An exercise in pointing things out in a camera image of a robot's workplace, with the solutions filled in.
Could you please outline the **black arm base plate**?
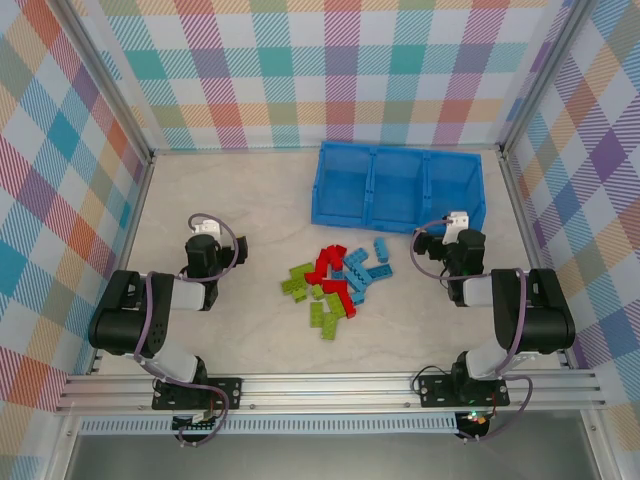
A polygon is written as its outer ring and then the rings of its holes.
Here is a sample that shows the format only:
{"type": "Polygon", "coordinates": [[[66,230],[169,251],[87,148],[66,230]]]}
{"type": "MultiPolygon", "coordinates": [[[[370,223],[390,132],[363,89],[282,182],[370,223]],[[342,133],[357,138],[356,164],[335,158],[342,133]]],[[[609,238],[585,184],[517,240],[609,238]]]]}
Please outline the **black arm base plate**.
{"type": "Polygon", "coordinates": [[[424,375],[418,380],[423,408],[503,407],[510,405],[506,382],[501,380],[456,382],[450,375],[424,375]]]}
{"type": "MultiPolygon", "coordinates": [[[[229,409],[240,407],[242,379],[239,377],[209,377],[208,384],[224,392],[229,409]]],[[[155,380],[151,408],[153,410],[213,410],[224,408],[224,399],[210,389],[187,388],[155,380]]]]}

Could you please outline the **aluminium frame rail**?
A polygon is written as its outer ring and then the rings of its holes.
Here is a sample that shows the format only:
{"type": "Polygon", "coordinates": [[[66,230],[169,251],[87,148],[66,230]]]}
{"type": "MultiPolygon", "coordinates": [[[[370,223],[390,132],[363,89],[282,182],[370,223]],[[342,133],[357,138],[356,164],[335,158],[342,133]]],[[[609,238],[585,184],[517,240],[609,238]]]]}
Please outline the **aluminium frame rail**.
{"type": "MultiPolygon", "coordinates": [[[[518,370],[533,381],[529,411],[599,410],[607,407],[589,370],[518,370]]],[[[411,372],[241,374],[220,379],[238,396],[236,414],[347,414],[417,412],[411,372]]],[[[155,392],[149,375],[71,376],[55,412],[60,415],[151,414],[155,392]]]]}

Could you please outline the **small circuit board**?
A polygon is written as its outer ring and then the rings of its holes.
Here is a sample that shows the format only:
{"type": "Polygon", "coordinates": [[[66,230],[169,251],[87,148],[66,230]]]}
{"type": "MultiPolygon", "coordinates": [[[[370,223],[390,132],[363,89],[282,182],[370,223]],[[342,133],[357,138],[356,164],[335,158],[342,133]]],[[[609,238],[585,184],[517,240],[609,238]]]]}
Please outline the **small circuit board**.
{"type": "Polygon", "coordinates": [[[217,415],[211,417],[204,414],[177,415],[172,418],[171,430],[175,434],[183,431],[184,435],[209,434],[215,429],[218,419],[219,417],[217,415]]]}
{"type": "Polygon", "coordinates": [[[493,417],[491,413],[470,411],[466,413],[457,413],[456,422],[458,433],[461,439],[472,439],[475,437],[485,436],[490,427],[490,420],[493,417]]]}

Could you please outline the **blue three-compartment bin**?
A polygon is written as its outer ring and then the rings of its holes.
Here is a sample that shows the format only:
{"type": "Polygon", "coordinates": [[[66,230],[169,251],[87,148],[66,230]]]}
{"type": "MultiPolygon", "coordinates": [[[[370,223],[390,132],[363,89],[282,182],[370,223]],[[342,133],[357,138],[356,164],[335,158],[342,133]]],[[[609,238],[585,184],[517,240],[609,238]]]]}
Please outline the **blue three-compartment bin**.
{"type": "Polygon", "coordinates": [[[454,211],[483,228],[486,216],[478,154],[324,142],[311,193],[311,222],[412,233],[454,211]]]}

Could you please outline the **aluminium corner post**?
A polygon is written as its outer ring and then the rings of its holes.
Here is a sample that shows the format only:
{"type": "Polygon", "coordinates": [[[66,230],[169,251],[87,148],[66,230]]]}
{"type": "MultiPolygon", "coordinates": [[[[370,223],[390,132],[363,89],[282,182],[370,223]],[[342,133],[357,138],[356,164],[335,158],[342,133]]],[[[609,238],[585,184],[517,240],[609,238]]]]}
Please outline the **aluminium corner post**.
{"type": "Polygon", "coordinates": [[[85,68],[104,95],[134,149],[147,164],[152,163],[152,150],[71,0],[47,0],[47,3],[78,51],[85,68]]]}
{"type": "Polygon", "coordinates": [[[505,118],[496,136],[496,145],[503,155],[513,149],[531,123],[598,1],[549,0],[523,57],[515,90],[506,98],[505,118]]]}

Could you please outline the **aluminium side rail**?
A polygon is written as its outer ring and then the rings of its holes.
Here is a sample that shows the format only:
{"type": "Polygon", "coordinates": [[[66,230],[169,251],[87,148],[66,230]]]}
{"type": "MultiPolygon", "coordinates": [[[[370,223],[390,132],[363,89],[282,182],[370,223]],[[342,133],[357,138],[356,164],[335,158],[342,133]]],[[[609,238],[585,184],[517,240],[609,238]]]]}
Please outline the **aluminium side rail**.
{"type": "MultiPolygon", "coordinates": [[[[133,244],[134,244],[137,230],[140,224],[140,219],[141,219],[145,201],[148,195],[154,169],[155,169],[155,159],[152,158],[151,161],[148,163],[148,165],[144,169],[144,176],[142,177],[140,189],[136,197],[134,209],[130,217],[128,229],[126,232],[126,237],[123,244],[123,249],[118,258],[118,263],[117,263],[118,269],[125,269],[131,257],[133,244]]],[[[101,359],[101,355],[98,353],[98,350],[96,348],[91,348],[89,360],[86,363],[86,369],[84,374],[91,375],[93,373],[98,372],[100,359],[101,359]]]]}
{"type": "Polygon", "coordinates": [[[515,175],[508,161],[507,155],[502,151],[497,152],[499,168],[508,192],[508,196],[515,215],[522,244],[531,268],[542,268],[544,262],[536,241],[535,232],[528,222],[524,200],[517,185],[515,175]]]}

